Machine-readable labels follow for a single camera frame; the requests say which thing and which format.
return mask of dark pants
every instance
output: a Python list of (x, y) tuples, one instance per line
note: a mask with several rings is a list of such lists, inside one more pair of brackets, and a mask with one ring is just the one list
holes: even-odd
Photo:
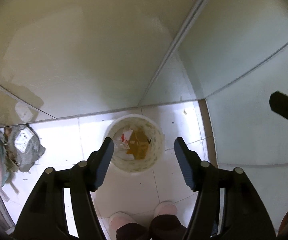
[(129, 223), (116, 231), (116, 240), (181, 240), (186, 227), (177, 216), (160, 215), (155, 217), (149, 230), (136, 223)]

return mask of foot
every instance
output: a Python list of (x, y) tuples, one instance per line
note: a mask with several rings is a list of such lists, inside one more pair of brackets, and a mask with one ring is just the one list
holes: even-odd
[(177, 208), (171, 201), (165, 201), (160, 203), (154, 213), (154, 217), (160, 216), (160, 215), (177, 215)]
[(129, 215), (122, 212), (115, 213), (109, 218), (109, 224), (115, 231), (129, 223), (136, 223), (136, 221), (132, 219)]

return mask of white trash bin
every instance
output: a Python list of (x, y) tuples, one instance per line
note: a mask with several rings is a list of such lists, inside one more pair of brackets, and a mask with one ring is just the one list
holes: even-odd
[(149, 148), (143, 160), (125, 160), (116, 155), (119, 151), (114, 147), (112, 163), (122, 171), (129, 173), (138, 173), (146, 171), (153, 167), (153, 165), (160, 159), (165, 151), (165, 136), (161, 128), (151, 119), (139, 115), (130, 114), (123, 116), (114, 121), (108, 128), (105, 137), (114, 138), (114, 135), (124, 127), (135, 125), (140, 127), (148, 138), (151, 138)]

